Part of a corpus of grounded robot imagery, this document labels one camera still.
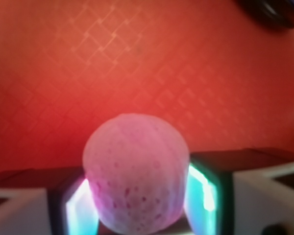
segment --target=white ball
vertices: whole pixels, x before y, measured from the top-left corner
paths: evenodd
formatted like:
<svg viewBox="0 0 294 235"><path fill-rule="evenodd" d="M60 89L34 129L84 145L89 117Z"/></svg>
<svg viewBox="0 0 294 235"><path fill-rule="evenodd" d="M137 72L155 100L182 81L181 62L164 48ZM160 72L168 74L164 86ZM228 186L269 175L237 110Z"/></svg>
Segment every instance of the white ball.
<svg viewBox="0 0 294 235"><path fill-rule="evenodd" d="M146 235L179 219L189 150L164 120L122 114L88 139L83 166L101 222L126 235Z"/></svg>

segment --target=red wall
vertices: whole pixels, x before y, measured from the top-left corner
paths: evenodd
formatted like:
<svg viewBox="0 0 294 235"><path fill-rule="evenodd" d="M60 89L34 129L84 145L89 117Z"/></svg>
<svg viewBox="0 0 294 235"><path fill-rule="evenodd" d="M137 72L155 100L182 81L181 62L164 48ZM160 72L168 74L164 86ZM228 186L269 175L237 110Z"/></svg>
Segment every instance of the red wall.
<svg viewBox="0 0 294 235"><path fill-rule="evenodd" d="M0 171L80 164L127 112L192 151L294 150L294 29L231 0L0 0Z"/></svg>

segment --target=glowing light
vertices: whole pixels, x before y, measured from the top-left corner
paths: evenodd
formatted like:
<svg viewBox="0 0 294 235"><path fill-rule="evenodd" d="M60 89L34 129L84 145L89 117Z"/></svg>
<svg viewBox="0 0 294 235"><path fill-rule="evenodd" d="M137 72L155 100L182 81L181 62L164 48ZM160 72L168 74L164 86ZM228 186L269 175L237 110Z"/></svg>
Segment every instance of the glowing light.
<svg viewBox="0 0 294 235"><path fill-rule="evenodd" d="M196 170L192 165L189 166L189 173L202 183L202 189L204 193L204 208L210 212L216 209L216 204L213 196L214 186L209 183L207 178Z"/></svg>
<svg viewBox="0 0 294 235"><path fill-rule="evenodd" d="M69 235L97 234L99 218L87 179L66 203L66 212Z"/></svg>
<svg viewBox="0 0 294 235"><path fill-rule="evenodd" d="M217 232L217 189L204 174L189 166L184 209L195 234Z"/></svg>

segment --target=led light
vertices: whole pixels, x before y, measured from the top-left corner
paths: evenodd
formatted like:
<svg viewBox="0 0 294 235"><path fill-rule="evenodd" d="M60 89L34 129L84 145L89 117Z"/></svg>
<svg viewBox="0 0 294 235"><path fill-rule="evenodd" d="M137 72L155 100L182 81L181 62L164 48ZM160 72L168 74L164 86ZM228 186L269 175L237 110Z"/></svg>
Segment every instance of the led light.
<svg viewBox="0 0 294 235"><path fill-rule="evenodd" d="M196 170L192 165L189 166L189 173L202 183L202 189L204 193L204 208L210 212L216 209L216 204L213 196L214 186L209 183L207 178Z"/></svg>
<svg viewBox="0 0 294 235"><path fill-rule="evenodd" d="M87 179L66 203L66 212L69 235L97 234L99 218Z"/></svg>
<svg viewBox="0 0 294 235"><path fill-rule="evenodd" d="M195 234L217 232L217 189L193 165L189 166L184 209Z"/></svg>

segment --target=textured surface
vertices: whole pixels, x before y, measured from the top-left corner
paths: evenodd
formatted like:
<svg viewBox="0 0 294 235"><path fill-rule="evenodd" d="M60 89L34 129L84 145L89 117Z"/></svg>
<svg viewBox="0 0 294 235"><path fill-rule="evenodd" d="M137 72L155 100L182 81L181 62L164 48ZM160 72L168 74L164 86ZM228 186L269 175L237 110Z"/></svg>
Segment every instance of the textured surface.
<svg viewBox="0 0 294 235"><path fill-rule="evenodd" d="M185 140L160 118L122 114L105 122L83 152L101 222L124 235L172 225L183 211L189 162Z"/></svg>
<svg viewBox="0 0 294 235"><path fill-rule="evenodd" d="M0 171L81 164L127 112L191 150L294 149L294 30L231 0L0 0Z"/></svg>

